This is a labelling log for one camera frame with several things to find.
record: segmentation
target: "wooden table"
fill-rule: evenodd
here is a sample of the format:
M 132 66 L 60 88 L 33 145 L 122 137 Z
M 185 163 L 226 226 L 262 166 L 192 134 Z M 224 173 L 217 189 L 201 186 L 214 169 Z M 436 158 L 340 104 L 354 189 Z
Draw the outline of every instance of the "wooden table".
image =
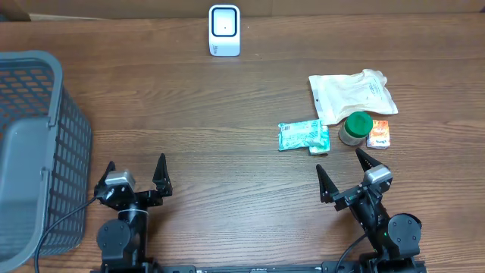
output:
M 165 265 L 338 259 L 362 231 L 320 203 L 315 165 L 353 187 L 354 149 L 332 127 L 328 156 L 278 152 L 277 124 L 317 118 L 308 76 L 382 71 L 399 113 L 376 116 L 390 121 L 391 147 L 366 151 L 393 169 L 384 205 L 422 220 L 429 272 L 484 272 L 484 26 L 483 14 L 245 18 L 242 54 L 213 58 L 205 19 L 2 23 L 0 50 L 63 64 L 94 130 L 91 189 L 110 160 L 148 189 L 167 155 L 174 195 L 149 227 L 149 255 Z M 95 236 L 115 217 L 91 205 L 80 247 L 41 271 L 98 268 Z

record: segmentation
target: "gray plastic basket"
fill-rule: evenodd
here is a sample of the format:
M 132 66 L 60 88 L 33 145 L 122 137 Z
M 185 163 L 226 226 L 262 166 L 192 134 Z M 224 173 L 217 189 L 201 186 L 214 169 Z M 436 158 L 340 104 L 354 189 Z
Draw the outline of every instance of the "gray plastic basket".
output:
M 47 52 L 0 53 L 0 272 L 22 265 L 42 232 L 86 201 L 92 132 Z M 47 236 L 41 255 L 84 235 L 84 211 Z

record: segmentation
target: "teal plastic package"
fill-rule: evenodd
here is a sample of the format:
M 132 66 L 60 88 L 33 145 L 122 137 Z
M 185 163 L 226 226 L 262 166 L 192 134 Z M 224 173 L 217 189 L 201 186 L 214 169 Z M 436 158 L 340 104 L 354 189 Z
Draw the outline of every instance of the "teal plastic package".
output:
M 327 126 L 321 120 L 278 124 L 280 128 L 280 151 L 311 147 L 312 154 L 319 155 L 330 149 Z

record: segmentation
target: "jar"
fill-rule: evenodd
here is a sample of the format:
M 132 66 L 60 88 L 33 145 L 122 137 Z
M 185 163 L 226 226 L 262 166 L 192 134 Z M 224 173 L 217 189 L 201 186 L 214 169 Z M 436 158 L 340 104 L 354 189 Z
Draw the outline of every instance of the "jar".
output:
M 349 146 L 360 144 L 372 130 L 372 118 L 364 111 L 352 113 L 342 124 L 339 130 L 339 138 Z

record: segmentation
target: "wall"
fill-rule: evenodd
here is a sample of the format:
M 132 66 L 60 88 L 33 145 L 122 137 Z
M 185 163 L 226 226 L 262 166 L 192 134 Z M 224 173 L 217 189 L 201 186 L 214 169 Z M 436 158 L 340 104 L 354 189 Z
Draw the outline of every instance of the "wall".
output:
M 29 14 L 97 18 L 207 17 L 213 4 L 239 7 L 242 16 L 479 12 L 485 0 L 0 0 Z

